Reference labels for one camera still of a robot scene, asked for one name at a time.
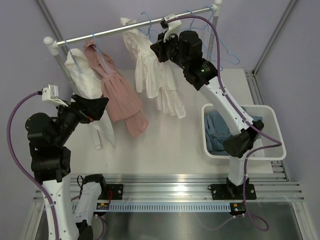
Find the folded blue clothing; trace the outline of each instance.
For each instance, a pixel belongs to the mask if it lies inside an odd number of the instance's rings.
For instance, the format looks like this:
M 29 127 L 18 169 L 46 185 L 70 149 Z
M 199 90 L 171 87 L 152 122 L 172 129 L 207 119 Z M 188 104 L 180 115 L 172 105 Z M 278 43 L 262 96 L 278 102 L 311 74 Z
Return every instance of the folded blue clothing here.
M 253 120 L 263 120 L 261 116 L 251 116 Z M 228 125 L 216 110 L 204 116 L 206 148 L 212 155 L 228 156 L 224 149 L 223 141 L 232 136 Z

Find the pink dress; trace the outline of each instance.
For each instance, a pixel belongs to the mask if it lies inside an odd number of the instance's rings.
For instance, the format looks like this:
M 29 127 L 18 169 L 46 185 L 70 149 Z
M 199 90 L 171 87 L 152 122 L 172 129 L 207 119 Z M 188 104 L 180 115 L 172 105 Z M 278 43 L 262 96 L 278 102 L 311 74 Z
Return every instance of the pink dress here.
M 110 120 L 116 122 L 123 119 L 129 133 L 133 137 L 139 136 L 149 124 L 141 113 L 142 101 L 116 69 L 114 61 L 101 52 L 107 68 L 100 54 L 96 51 L 96 44 L 93 40 L 86 41 L 83 48 L 90 67 L 102 77 L 103 96 L 109 99 L 106 110 Z

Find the gray floor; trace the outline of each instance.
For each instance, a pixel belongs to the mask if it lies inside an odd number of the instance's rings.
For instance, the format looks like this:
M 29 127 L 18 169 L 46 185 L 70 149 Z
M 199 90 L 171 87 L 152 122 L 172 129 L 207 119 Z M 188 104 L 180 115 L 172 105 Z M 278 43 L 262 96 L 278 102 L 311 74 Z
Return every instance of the gray floor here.
M 108 213 L 104 216 L 106 231 L 103 240 L 302 240 L 290 203 L 250 203 L 253 214 L 265 218 L 268 232 L 257 230 L 249 218 L 230 221 L 212 231 L 231 216 L 228 213 Z M 95 237 L 102 224 L 92 221 Z M 43 215 L 37 240 L 48 239 L 46 215 Z

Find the perforated metal strip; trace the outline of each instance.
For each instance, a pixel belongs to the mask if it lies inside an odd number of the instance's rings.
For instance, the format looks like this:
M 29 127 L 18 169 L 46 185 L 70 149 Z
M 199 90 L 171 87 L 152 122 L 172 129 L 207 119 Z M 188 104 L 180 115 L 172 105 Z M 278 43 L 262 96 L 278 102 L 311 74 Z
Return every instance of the perforated metal strip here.
M 73 211 L 77 204 L 77 202 L 73 203 Z M 109 210 L 97 210 L 97 212 L 111 213 L 225 213 L 230 211 L 230 204 L 227 202 L 113 202 Z

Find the white garment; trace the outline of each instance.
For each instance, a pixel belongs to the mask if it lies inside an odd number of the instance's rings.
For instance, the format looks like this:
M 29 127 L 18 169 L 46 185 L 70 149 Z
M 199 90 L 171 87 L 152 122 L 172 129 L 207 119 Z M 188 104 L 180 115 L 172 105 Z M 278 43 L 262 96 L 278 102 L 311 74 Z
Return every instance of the white garment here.
M 134 24 L 137 21 L 121 17 L 121 24 Z M 132 59 L 136 62 L 135 88 L 141 93 L 146 90 L 148 98 L 156 98 L 157 109 L 178 118 L 186 116 L 185 106 L 177 93 L 170 62 L 161 63 L 150 49 L 152 44 L 138 29 L 123 32 L 123 40 Z
M 79 90 L 81 97 L 87 99 L 99 99 L 103 95 L 101 87 L 102 81 L 98 74 L 89 66 L 86 56 L 80 49 L 71 49 L 75 61 L 77 62 L 80 71 L 73 60 L 70 52 L 68 52 L 66 61 L 64 63 L 66 69 L 69 71 L 76 88 Z M 114 129 L 112 127 L 110 118 L 106 110 L 99 121 L 90 123 L 98 132 L 104 136 L 115 147 L 116 139 Z

